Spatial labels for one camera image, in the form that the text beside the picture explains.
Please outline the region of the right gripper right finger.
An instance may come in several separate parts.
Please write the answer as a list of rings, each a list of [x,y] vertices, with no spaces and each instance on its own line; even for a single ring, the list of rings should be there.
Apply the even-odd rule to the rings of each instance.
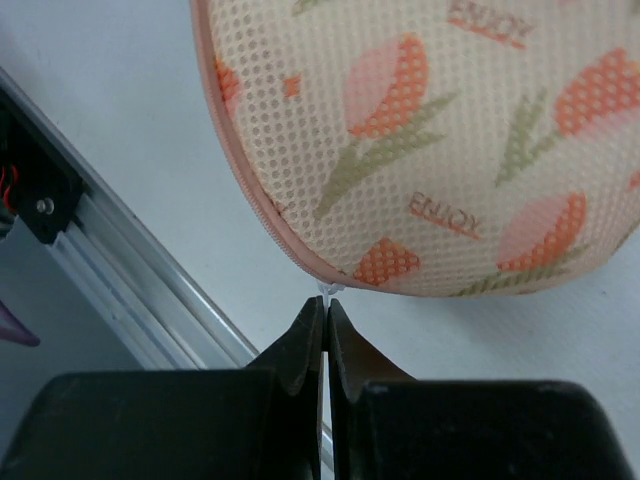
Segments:
[[[607,415],[556,380],[418,380],[333,301],[325,327],[339,479],[630,479]]]

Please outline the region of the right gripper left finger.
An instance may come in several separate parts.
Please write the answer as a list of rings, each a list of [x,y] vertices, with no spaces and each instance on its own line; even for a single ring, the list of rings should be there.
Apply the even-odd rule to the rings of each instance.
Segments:
[[[35,397],[5,479],[317,479],[320,297],[247,366],[61,375]]]

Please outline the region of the floral mesh laundry bag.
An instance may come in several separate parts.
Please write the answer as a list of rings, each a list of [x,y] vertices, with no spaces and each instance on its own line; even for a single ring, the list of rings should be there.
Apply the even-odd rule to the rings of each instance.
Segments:
[[[635,1],[195,1],[233,174],[321,281],[533,293],[639,226]]]

